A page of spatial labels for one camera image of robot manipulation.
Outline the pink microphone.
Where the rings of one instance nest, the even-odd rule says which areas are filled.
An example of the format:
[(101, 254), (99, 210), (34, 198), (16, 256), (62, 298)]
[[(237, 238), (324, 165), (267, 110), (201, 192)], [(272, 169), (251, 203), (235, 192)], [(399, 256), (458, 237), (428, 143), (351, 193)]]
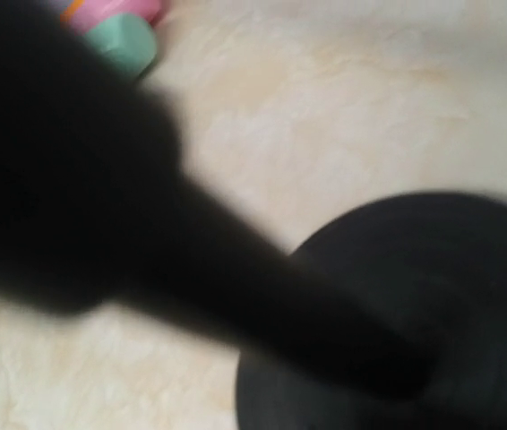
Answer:
[(80, 32), (91, 30), (99, 23), (120, 13), (130, 13), (154, 22), (164, 9), (160, 0), (63, 0), (51, 4), (60, 20)]

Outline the black stand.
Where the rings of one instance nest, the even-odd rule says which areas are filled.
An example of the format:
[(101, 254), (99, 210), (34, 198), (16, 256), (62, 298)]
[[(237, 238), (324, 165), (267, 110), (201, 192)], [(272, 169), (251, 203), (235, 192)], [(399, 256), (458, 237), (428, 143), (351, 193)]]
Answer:
[(185, 176), (168, 105), (0, 1), (0, 297), (241, 348), (243, 429), (507, 429), (507, 202), (368, 203), (284, 255)]

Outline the teal microphone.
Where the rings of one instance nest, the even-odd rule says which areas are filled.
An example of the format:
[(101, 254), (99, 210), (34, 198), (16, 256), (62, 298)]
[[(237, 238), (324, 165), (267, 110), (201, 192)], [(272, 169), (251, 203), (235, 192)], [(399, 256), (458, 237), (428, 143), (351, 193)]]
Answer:
[(119, 13), (84, 34), (90, 46), (129, 79), (136, 80), (154, 63), (159, 45), (154, 29), (141, 17)]

